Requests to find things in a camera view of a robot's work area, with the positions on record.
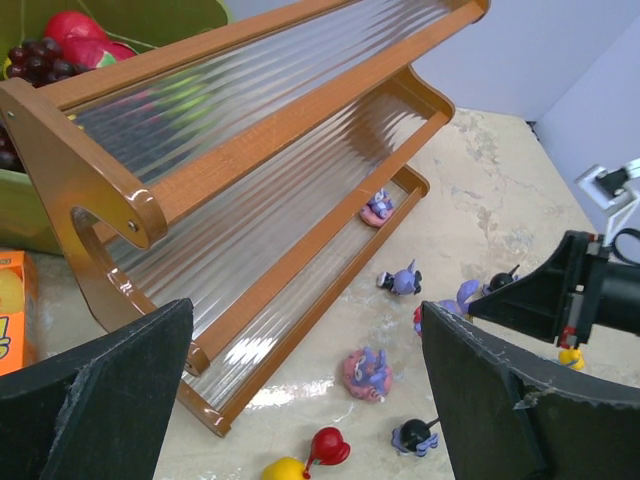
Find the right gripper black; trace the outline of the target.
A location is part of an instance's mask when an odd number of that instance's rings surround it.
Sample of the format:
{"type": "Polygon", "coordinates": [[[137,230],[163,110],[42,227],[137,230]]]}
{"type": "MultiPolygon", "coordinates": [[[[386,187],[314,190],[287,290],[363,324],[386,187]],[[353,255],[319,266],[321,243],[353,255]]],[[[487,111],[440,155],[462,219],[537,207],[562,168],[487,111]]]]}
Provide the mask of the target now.
{"type": "MultiPolygon", "coordinates": [[[[543,359],[438,304],[420,310],[456,478],[638,478],[638,389],[543,359]]],[[[637,336],[639,263],[602,235],[569,230],[536,270],[473,301],[468,312],[547,343],[564,328],[566,347],[586,344],[594,325],[637,336]]]]}

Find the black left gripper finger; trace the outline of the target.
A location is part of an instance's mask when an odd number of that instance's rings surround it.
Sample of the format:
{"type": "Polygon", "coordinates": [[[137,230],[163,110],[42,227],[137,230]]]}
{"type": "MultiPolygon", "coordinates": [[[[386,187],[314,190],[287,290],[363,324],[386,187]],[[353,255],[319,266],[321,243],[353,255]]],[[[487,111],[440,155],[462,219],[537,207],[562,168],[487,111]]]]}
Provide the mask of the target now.
{"type": "Polygon", "coordinates": [[[192,331],[175,300],[2,376],[2,478],[152,478],[192,331]]]}

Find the purple bunny red bow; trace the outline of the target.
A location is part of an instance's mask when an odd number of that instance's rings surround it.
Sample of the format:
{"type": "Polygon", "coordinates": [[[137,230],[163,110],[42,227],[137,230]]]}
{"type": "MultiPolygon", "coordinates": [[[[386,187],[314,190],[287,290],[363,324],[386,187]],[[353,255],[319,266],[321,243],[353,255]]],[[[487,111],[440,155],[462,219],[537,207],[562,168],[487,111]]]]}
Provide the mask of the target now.
{"type": "MultiPolygon", "coordinates": [[[[467,280],[460,285],[454,299],[441,300],[438,301],[438,304],[446,310],[462,316],[469,322],[473,322],[473,317],[469,314],[468,310],[469,305],[478,290],[478,280],[467,280]]],[[[421,307],[417,307],[413,314],[413,329],[419,337],[422,336],[421,321],[422,310],[421,307]]]]}

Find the black-headed purple striped figure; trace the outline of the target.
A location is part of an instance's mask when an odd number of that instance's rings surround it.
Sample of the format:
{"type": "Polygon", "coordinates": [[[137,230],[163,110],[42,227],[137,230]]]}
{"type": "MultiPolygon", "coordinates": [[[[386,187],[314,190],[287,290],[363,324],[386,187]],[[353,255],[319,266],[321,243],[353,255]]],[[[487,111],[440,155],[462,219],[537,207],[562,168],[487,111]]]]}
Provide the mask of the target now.
{"type": "Polygon", "coordinates": [[[438,423],[439,418],[429,422],[417,418],[407,420],[392,431],[391,445],[402,455],[424,458],[438,447],[439,435],[432,432],[438,423]]]}

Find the purple figure pink donut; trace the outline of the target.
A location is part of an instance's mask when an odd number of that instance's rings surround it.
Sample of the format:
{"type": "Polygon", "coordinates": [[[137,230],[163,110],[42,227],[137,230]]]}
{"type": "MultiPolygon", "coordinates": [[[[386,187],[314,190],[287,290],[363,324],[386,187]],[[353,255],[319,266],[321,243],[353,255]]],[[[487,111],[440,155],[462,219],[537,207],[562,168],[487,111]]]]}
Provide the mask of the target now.
{"type": "Polygon", "coordinates": [[[384,403],[393,380],[386,351],[374,351],[370,347],[352,351],[342,362],[342,378],[344,386],[354,398],[384,403]]]}

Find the purple bunny pink base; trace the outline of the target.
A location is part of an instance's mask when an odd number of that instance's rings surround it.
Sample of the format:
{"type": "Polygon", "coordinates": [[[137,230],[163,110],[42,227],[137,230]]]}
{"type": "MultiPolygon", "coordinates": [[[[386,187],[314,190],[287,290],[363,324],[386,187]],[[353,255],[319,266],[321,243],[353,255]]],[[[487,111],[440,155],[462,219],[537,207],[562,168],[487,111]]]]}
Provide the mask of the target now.
{"type": "Polygon", "coordinates": [[[389,192],[382,188],[378,190],[361,208],[359,215],[367,225],[380,228],[393,215],[394,205],[389,192]]]}

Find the orange three-tier ribbed shelf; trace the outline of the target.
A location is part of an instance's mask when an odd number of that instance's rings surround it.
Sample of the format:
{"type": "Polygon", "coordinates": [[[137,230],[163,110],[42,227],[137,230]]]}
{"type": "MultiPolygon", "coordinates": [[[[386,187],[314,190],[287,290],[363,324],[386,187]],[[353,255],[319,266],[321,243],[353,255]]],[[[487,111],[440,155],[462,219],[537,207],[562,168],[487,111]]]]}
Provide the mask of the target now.
{"type": "Polygon", "coordinates": [[[1,115],[96,321],[194,306],[179,400],[226,435],[429,190],[416,59],[486,1],[300,1],[35,88],[1,115]],[[361,208],[380,189],[380,228],[361,208]]]}

